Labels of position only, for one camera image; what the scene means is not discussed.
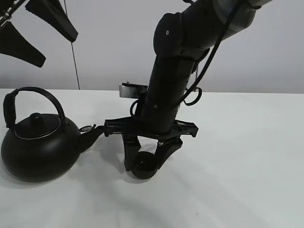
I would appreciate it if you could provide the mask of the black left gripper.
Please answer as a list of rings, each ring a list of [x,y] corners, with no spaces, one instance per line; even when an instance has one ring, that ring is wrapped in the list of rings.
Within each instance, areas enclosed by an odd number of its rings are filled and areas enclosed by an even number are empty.
[[[9,21],[27,0],[0,0],[0,53],[42,67],[46,57],[32,46]],[[70,42],[78,32],[72,25],[59,0],[30,0],[25,8],[41,18]]]

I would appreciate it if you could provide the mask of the right robot arm black grey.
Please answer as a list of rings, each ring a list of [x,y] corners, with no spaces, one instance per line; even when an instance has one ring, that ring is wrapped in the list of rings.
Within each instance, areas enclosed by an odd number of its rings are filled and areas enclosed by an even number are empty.
[[[183,12],[164,14],[153,48],[156,59],[148,85],[123,83],[120,97],[132,98],[130,116],[106,120],[105,135],[120,134],[124,166],[139,179],[152,177],[182,147],[182,135],[196,136],[194,123],[176,119],[185,98],[198,88],[190,75],[205,60],[209,66],[221,41],[248,28],[264,0],[189,1]]]

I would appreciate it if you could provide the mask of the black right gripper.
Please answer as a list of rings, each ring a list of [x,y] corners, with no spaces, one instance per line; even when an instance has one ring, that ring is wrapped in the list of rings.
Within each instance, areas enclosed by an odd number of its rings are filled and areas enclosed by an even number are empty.
[[[157,169],[159,170],[166,160],[183,145],[182,135],[196,137],[198,127],[194,123],[174,120],[172,124],[161,122],[140,122],[132,117],[105,120],[104,134],[121,134],[124,147],[124,166],[126,171],[131,171],[134,160],[141,144],[138,136],[158,140],[155,151]]]

